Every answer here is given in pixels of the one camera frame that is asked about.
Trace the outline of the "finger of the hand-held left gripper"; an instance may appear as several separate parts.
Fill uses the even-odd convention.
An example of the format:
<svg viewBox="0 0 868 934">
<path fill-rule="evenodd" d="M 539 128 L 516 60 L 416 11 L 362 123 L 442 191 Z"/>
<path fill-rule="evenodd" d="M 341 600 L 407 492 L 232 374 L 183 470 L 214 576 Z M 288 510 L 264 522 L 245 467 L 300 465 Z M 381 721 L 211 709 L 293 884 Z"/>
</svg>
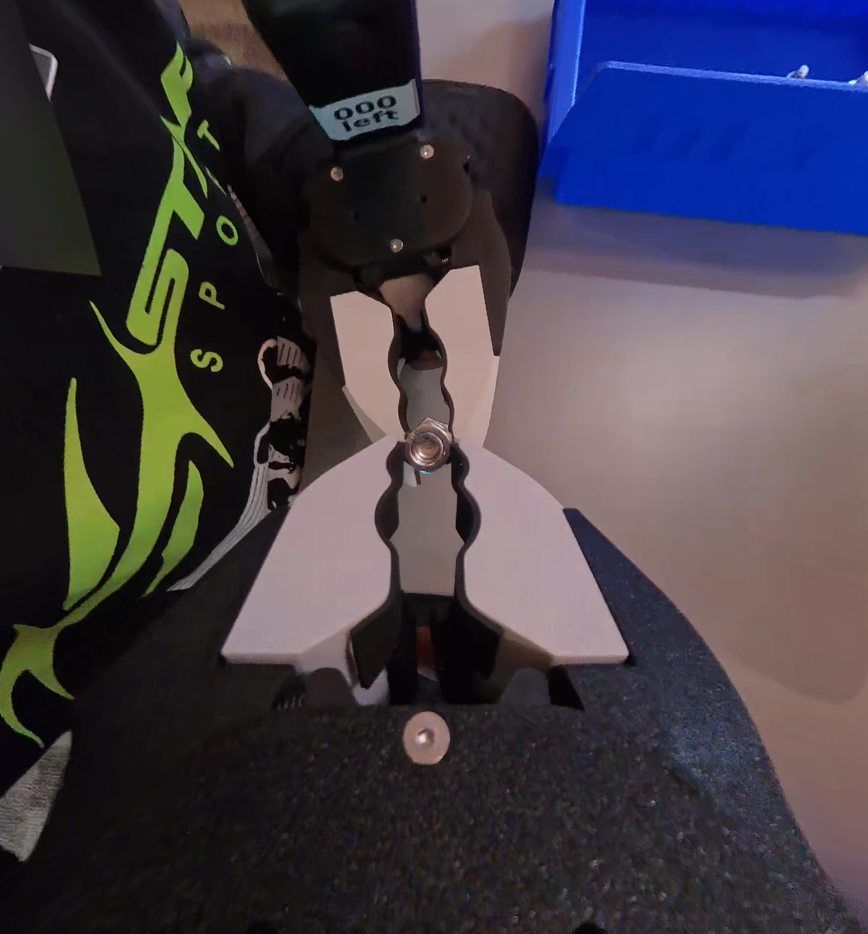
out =
<svg viewBox="0 0 868 934">
<path fill-rule="evenodd" d="M 358 291 L 331 298 L 337 347 L 342 364 L 343 393 L 371 442 L 405 429 L 402 391 L 392 362 L 395 337 L 391 309 Z"/>
<path fill-rule="evenodd" d="M 462 447 L 483 447 L 493 414 L 498 356 L 479 266 L 451 270 L 425 302 L 427 323 L 441 346 L 442 388 L 451 431 Z"/>
</svg>

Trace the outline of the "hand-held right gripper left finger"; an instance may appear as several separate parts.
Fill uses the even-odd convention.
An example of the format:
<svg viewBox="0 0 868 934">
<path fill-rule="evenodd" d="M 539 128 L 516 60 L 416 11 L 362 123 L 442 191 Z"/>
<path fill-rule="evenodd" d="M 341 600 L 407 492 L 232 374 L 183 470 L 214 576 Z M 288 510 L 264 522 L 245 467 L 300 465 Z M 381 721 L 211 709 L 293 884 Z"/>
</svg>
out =
<svg viewBox="0 0 868 934">
<path fill-rule="evenodd" d="M 313 481 L 288 511 L 221 654 L 339 671 L 386 690 L 402 610 L 392 536 L 404 444 L 383 438 Z"/>
</svg>

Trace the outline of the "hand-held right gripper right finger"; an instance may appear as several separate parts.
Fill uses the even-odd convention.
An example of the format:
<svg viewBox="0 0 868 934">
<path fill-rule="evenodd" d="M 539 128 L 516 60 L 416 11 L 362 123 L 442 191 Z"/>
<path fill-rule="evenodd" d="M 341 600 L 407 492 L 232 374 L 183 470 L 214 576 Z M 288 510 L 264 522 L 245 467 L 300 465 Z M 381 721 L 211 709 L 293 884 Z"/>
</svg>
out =
<svg viewBox="0 0 868 934">
<path fill-rule="evenodd" d="M 453 607 L 471 666 L 619 665 L 629 650 L 565 509 L 493 452 L 456 446 Z"/>
</svg>

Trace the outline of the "large steel hex nut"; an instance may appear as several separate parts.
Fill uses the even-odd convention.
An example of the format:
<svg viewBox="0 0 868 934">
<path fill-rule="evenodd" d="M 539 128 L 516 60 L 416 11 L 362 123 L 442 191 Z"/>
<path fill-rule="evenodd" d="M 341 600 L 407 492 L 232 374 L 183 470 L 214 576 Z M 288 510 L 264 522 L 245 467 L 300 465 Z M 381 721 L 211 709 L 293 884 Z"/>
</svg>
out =
<svg viewBox="0 0 868 934">
<path fill-rule="evenodd" d="M 438 436 L 442 445 L 442 454 L 440 458 L 436 461 L 430 463 L 424 463 L 416 461 L 412 457 L 412 443 L 415 437 L 424 432 L 428 432 Z M 413 427 L 406 433 L 404 439 L 404 459 L 405 463 L 411 467 L 411 469 L 419 473 L 434 473 L 444 465 L 449 463 L 451 459 L 451 448 L 452 448 L 452 435 L 449 425 L 440 422 L 436 419 L 427 417 L 423 419 L 419 424 Z"/>
</svg>

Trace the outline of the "blue plastic bin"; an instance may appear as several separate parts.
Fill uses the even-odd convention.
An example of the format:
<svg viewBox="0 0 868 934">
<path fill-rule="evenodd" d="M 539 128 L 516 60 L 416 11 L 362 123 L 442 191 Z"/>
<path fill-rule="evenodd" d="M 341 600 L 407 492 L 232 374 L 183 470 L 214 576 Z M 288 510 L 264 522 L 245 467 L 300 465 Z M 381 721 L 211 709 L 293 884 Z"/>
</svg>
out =
<svg viewBox="0 0 868 934">
<path fill-rule="evenodd" d="M 868 237 L 867 69 L 868 2 L 558 1 L 539 175 L 561 204 Z"/>
</svg>

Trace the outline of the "person's left forearm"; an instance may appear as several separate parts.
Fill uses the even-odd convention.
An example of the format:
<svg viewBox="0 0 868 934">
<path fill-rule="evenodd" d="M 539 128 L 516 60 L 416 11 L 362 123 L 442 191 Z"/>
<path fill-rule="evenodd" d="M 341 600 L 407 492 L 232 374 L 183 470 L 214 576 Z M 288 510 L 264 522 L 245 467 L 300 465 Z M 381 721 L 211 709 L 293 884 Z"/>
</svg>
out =
<svg viewBox="0 0 868 934">
<path fill-rule="evenodd" d="M 286 80 L 229 64 L 205 39 L 189 37 L 184 48 L 226 180 L 265 245 L 266 279 L 295 299 L 300 234 L 309 219 L 304 190 L 330 143 Z"/>
</svg>

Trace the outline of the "person's black printed shirt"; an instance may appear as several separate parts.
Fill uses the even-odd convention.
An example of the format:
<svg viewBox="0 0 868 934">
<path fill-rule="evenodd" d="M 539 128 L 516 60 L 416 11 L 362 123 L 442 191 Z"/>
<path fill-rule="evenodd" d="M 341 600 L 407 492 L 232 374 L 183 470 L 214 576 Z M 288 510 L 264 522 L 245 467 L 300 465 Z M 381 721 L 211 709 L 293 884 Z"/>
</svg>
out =
<svg viewBox="0 0 868 934">
<path fill-rule="evenodd" d="M 16 2 L 97 276 L 0 261 L 0 847 L 74 699 L 302 473 L 313 349 L 226 180 L 177 2 Z"/>
</svg>

